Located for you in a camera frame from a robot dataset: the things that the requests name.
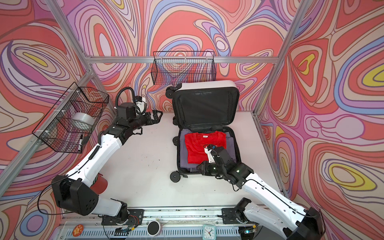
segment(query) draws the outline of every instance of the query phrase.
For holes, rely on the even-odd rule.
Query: white table surface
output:
[[[169,175],[177,170],[177,149],[172,138],[179,133],[173,116],[164,113],[159,124],[144,126],[143,135],[131,136],[112,155],[100,171],[108,181],[103,197],[124,201],[129,207],[236,205],[243,197],[262,204],[214,177],[182,177],[173,183]],[[237,112],[229,127],[235,132],[242,162],[279,191],[251,113]]]

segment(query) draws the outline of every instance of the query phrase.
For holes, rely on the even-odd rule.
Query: suitcase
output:
[[[231,80],[210,81],[200,83],[181,83],[176,87],[168,87],[166,96],[172,99],[175,112],[173,124],[179,126],[179,135],[173,138],[177,146],[177,171],[170,175],[173,182],[178,182],[181,177],[202,176],[196,169],[197,164],[185,165],[186,148],[181,149],[185,133],[209,133],[221,131],[226,133],[228,141],[233,138],[234,149],[231,156],[236,162],[241,162],[240,152],[236,143],[235,133],[228,127],[235,118],[239,100],[239,90]]]

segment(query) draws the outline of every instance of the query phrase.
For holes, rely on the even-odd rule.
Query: black cable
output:
[[[306,215],[306,214],[302,214],[301,212],[295,210],[294,208],[292,208],[291,206],[288,205],[288,203],[284,202],[283,200],[281,200],[278,196],[276,196],[276,194],[274,194],[271,190],[269,190],[268,188],[266,188],[265,186],[263,186],[261,183],[259,183],[258,181],[256,181],[255,179],[248,179],[246,182],[248,182],[249,180],[252,180],[254,182],[256,182],[257,184],[259,184],[260,186],[262,186],[263,188],[265,188],[267,191],[269,191],[271,194],[273,194],[276,198],[278,198],[280,201],[282,201],[285,205],[287,205],[290,209],[292,209],[295,213],[298,213],[300,214],[301,216],[304,216],[304,217],[317,217],[318,215],[316,214],[315,216],[311,216],[311,215]]]
[[[72,173],[71,175],[67,176],[67,177],[64,178],[64,179],[69,178],[70,176],[72,176],[72,175],[75,174],[75,173],[77,173],[77,172]],[[40,213],[45,214],[45,215],[61,215],[61,214],[70,214],[70,213],[73,213],[73,212],[63,212],[63,213],[59,213],[59,214],[48,214],[48,213],[42,212],[42,211],[40,210],[40,207],[39,207],[39,201],[40,201],[41,196],[43,195],[43,192],[44,192],[49,186],[52,186],[52,184],[55,184],[55,183],[57,183],[57,182],[61,182],[61,181],[64,180],[64,179],[61,179],[61,180],[59,180],[59,181],[56,181],[56,182],[53,182],[53,183],[49,184],[48,186],[46,186],[46,187],[40,192],[39,197],[37,198],[37,210],[39,210]]]
[[[111,238],[108,236],[108,234],[107,234],[107,232],[106,232],[106,230],[105,230],[105,228],[104,228],[104,225],[103,225],[103,230],[104,230],[105,236],[106,236],[109,240],[111,240]]]
[[[115,107],[116,107],[116,108],[117,108],[118,105],[119,105],[119,97],[120,97],[120,94],[121,94],[122,92],[124,92],[125,90],[127,90],[127,89],[129,89],[129,90],[131,91],[131,93],[132,93],[132,102],[135,103],[135,91],[133,90],[133,88],[131,88],[131,87],[124,87],[124,88],[122,88],[122,89],[118,92],[118,94],[116,95],[116,98],[115,98]]]
[[[235,192],[237,192],[237,191],[239,191],[239,190],[244,186],[244,184],[241,185],[241,187],[239,187],[237,190],[235,190],[234,184],[232,184],[232,188],[233,188],[233,190],[234,190]]]
[[[145,111],[147,111],[147,103],[144,103],[144,109],[142,112],[138,113],[139,115],[145,113]]]
[[[262,231],[262,229],[263,229],[263,226],[261,226],[259,232],[258,232],[257,234],[254,235],[254,237],[253,237],[254,239],[257,237],[257,235],[260,234],[260,232]]]
[[[100,131],[99,134],[97,135],[97,143],[101,145],[101,136],[103,135],[104,131]]]
[[[235,217],[226,217],[226,216],[224,216],[224,215],[217,215],[218,217],[221,217],[221,218],[226,218],[226,219],[236,219]]]
[[[99,134],[98,134],[98,143],[99,143],[99,144],[101,144],[101,135],[102,135],[102,133],[103,133],[103,131],[99,132]],[[61,215],[61,214],[69,214],[69,213],[73,213],[73,212],[64,212],[64,213],[59,213],[59,214],[48,214],[48,213],[42,212],[42,211],[40,210],[40,207],[39,207],[40,198],[41,198],[41,196],[43,195],[43,192],[44,192],[49,186],[52,186],[53,184],[55,184],[55,183],[57,183],[57,182],[61,182],[62,180],[71,177],[71,176],[74,175],[75,173],[78,173],[78,171],[79,171],[80,169],[82,169],[82,168],[87,164],[87,162],[88,162],[89,160],[91,160],[91,159],[95,156],[95,154],[97,153],[97,151],[98,151],[99,149],[100,149],[100,145],[96,146],[95,150],[94,150],[94,151],[91,153],[91,155],[88,157],[88,160],[87,160],[87,161],[86,161],[86,162],[85,162],[85,163],[84,163],[84,164],[83,164],[83,165],[82,165],[76,172],[72,173],[71,175],[67,176],[66,178],[63,178],[63,179],[61,179],[61,180],[59,180],[59,181],[56,181],[56,182],[53,182],[53,183],[49,184],[48,186],[46,186],[46,187],[40,192],[39,197],[37,198],[37,209],[39,210],[40,213],[45,214],[45,215]]]
[[[320,215],[321,215],[321,219],[323,220],[323,224],[324,224],[324,232],[323,232],[323,234],[325,234],[326,226],[325,226],[325,221],[324,221],[323,213],[321,212],[321,209],[319,209],[319,212],[320,212]]]

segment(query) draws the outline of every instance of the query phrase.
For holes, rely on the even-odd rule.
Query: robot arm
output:
[[[116,96],[116,103],[123,88]],[[142,134],[142,127],[159,123],[162,112],[145,112],[145,98],[133,96],[135,103],[116,104],[118,112],[113,123],[98,136],[98,144],[65,176],[58,175],[52,180],[56,205],[80,215],[100,214],[115,217],[117,224],[124,224],[129,216],[127,204],[105,199],[90,189],[94,180],[108,159],[135,134]]]
[[[319,240],[324,234],[322,216],[314,208],[308,211],[282,196],[244,163],[235,163],[223,147],[208,145],[208,159],[197,166],[202,175],[224,179],[233,186],[260,199],[268,208],[243,198],[235,207],[237,221],[256,222],[286,239]]]

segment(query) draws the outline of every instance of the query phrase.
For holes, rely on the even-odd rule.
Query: clock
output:
[[[203,240],[216,240],[216,226],[203,225]]]

